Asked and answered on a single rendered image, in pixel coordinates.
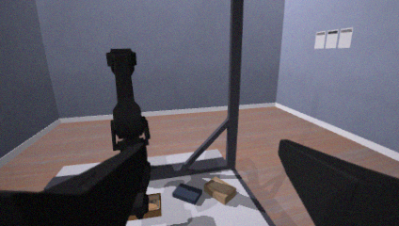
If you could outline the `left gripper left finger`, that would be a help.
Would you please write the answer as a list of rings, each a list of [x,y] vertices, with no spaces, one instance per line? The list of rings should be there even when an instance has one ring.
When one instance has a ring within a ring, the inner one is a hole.
[[[126,226],[147,157],[137,143],[40,192],[0,190],[0,226]]]

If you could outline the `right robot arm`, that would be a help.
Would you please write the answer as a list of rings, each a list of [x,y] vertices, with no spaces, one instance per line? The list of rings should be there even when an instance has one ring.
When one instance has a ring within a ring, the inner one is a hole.
[[[133,93],[131,76],[135,70],[136,53],[132,51],[131,54],[131,48],[111,49],[110,53],[106,53],[106,59],[107,66],[111,67],[115,75],[118,101],[111,120],[113,151],[123,152],[137,143],[149,145],[151,136],[148,121],[141,116],[140,106],[135,102]],[[145,137],[139,137],[143,135],[140,133],[141,130]],[[116,143],[116,135],[123,140]]]

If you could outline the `tan rectangular block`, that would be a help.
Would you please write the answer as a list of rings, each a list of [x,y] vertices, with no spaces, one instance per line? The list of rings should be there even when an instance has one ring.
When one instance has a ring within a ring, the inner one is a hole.
[[[215,177],[204,184],[204,192],[225,205],[236,196],[236,187]]]

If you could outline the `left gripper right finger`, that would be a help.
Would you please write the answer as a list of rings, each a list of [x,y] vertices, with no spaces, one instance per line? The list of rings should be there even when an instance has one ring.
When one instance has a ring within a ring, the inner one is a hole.
[[[288,139],[278,154],[315,226],[399,226],[399,178]]]

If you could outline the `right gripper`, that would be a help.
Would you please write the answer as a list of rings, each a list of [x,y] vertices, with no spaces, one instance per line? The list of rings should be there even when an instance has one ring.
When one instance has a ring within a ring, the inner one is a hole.
[[[136,216],[137,219],[143,219],[144,214],[149,212],[149,196],[146,194],[149,181],[151,179],[151,163],[148,162],[150,175],[148,180],[140,185],[139,193],[136,195],[136,200],[133,205],[130,216]],[[144,191],[144,192],[143,192]]]

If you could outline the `wooden ball-in-hole puzzle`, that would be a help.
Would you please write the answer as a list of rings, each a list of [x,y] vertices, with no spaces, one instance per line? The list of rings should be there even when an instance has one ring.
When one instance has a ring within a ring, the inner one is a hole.
[[[149,212],[144,214],[143,218],[162,217],[161,209],[161,193],[148,194],[149,196]],[[129,216],[128,221],[137,220],[136,216]]]

